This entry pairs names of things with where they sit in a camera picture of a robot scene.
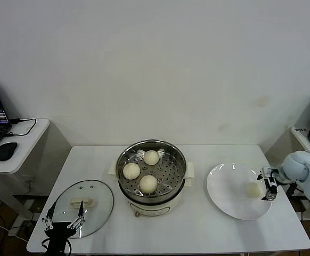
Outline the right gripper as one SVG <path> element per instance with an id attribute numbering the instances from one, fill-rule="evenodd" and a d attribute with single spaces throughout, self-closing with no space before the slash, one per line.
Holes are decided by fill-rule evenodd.
<path id="1" fill-rule="evenodd" d="M 266 192 L 262 201 L 273 201 L 277 195 L 277 184 L 275 177 L 279 174 L 278 169 L 270 166 L 262 168 L 262 173 L 258 175 L 257 180 L 264 178 Z"/>

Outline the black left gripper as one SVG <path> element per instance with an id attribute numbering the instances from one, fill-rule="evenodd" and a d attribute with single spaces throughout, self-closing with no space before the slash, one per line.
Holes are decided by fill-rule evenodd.
<path id="1" fill-rule="evenodd" d="M 42 223 L 45 226 L 44 248 L 45 254 L 65 254 L 66 246 L 69 247 L 69 254 L 72 254 L 72 245 L 69 238 L 76 234 L 76 229 L 85 222 L 83 201 L 80 203 L 78 217 L 72 222 L 55 222 L 53 223 L 53 214 L 56 207 L 56 202 L 47 211 L 46 217 L 42 218 Z"/>

